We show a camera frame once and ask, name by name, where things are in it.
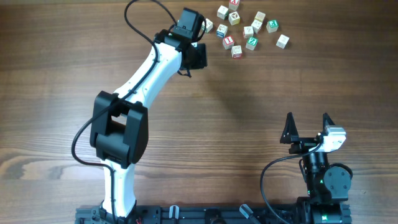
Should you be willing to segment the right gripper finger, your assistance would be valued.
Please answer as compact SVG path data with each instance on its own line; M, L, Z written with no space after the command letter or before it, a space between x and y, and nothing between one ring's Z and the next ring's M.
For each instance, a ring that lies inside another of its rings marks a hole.
M323 114L323 132L330 133L335 128L335 124L328 115L328 113Z
M287 113L285 127L280 137L280 143L292 144L299 142L299 134L295 125L294 117L292 112Z

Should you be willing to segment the red I letter block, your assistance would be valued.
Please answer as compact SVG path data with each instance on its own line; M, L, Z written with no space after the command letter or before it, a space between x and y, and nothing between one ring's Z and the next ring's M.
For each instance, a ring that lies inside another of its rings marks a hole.
M234 46L234 39L233 39L233 37L232 37L231 35L224 37L224 38L223 38L223 41L222 41L222 44L223 44L223 47L224 47L226 50L231 49L231 48Z

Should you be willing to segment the white Y letter block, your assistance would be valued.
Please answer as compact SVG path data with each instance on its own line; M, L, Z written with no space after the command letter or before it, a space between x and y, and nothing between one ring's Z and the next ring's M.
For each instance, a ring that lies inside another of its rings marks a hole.
M243 29L243 38L249 39L254 35L254 29L252 26L245 26Z

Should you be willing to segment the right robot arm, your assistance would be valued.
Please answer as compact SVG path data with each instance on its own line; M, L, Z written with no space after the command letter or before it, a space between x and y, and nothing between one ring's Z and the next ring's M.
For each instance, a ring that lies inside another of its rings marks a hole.
M346 131L323 114L323 130L314 138L301 138L292 113L287 114L280 142L290 144L289 154L299 155L300 171L307 186L299 197L292 217L294 223L351 223L351 210L345 204L353 171L341 163L330 164L328 154L346 140Z

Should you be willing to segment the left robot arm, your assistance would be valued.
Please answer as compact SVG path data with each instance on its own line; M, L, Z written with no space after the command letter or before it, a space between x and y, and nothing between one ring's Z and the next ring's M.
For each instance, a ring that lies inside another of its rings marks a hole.
M102 221L131 223L136 209L134 169L149 140L148 110L175 73L190 76L207 66L206 46L200 43L205 17L185 8L170 30L151 41L151 51L135 74L113 93L101 91L94 102L90 145L104 167L105 199Z

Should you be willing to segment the green edged picture block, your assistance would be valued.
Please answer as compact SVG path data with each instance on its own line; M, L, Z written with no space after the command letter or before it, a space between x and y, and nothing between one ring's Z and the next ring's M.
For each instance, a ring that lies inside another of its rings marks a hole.
M206 33L209 33L213 28L213 23L206 18L203 22L202 22L202 26L201 29L204 30Z

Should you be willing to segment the blue edged picture block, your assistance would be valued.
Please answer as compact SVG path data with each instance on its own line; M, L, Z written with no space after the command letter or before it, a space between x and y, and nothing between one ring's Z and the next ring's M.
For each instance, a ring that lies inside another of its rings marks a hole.
M226 25L220 24L216 30L216 36L220 38L225 38L228 27Z

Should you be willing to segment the plain white top block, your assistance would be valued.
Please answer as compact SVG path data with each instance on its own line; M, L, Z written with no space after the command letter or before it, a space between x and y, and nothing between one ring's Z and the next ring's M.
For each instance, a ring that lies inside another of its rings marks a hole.
M225 20L229 14L229 9L223 5L221 5L217 10L217 17L222 20Z

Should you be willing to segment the plain white block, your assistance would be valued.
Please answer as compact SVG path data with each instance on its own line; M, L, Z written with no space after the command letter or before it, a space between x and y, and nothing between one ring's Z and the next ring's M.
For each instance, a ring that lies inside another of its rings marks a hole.
M221 5L217 10L217 17L222 20L225 20L229 14L229 9L223 5Z
M289 37L287 37L284 34L281 34L280 37L277 40L276 46L278 46L278 47L280 47L282 49L285 49L287 44L288 44L288 42L289 42Z

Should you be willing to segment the yellow edged picture block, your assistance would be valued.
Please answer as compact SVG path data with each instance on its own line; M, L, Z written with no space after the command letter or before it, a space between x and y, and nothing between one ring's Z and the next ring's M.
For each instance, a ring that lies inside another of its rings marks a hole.
M240 22L240 16L239 16L238 12L235 11L235 12L229 13L229 15L228 15L228 20L229 20L229 23L230 23L232 26L234 26L234 25L236 25L236 24L239 24L239 22Z

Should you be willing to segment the red bottomed picture block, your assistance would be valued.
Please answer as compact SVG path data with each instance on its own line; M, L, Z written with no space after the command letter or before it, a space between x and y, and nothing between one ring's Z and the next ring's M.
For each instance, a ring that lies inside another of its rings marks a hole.
M232 58L241 58L243 55L243 51L240 45L234 45L231 48Z

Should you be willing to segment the tan wooden block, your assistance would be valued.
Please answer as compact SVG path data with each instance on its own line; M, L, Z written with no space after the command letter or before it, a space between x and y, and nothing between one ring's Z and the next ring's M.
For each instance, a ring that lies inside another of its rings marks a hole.
M256 13L256 15L254 17L255 20L257 20L257 21L259 21L261 23L264 22L265 18L266 18L266 14L261 12L261 11L257 11L257 13Z

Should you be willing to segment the green J letter block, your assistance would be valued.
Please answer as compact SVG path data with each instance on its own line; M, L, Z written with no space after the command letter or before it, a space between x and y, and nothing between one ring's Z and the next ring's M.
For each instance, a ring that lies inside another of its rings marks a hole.
M268 33L276 32L278 28L279 28L279 23L277 22L277 20L273 19L267 22L266 29Z

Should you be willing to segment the plain white right block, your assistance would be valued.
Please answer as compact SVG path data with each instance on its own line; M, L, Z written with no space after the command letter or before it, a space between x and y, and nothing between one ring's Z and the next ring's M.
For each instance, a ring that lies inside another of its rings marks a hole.
M276 46L278 46L278 47L280 47L282 49L285 49L287 44L288 44L288 42L289 42L289 37L287 37L284 34L281 34L280 37L277 40Z

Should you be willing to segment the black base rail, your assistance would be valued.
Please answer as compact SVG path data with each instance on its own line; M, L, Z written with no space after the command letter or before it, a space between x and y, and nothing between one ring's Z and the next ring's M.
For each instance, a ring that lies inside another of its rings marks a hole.
M310 205L307 202L273 205L267 207L170 207L137 206L127 217L113 219L101 206L78 208L75 222L79 224L130 223L130 224L168 224L168 223L352 223L349 205Z

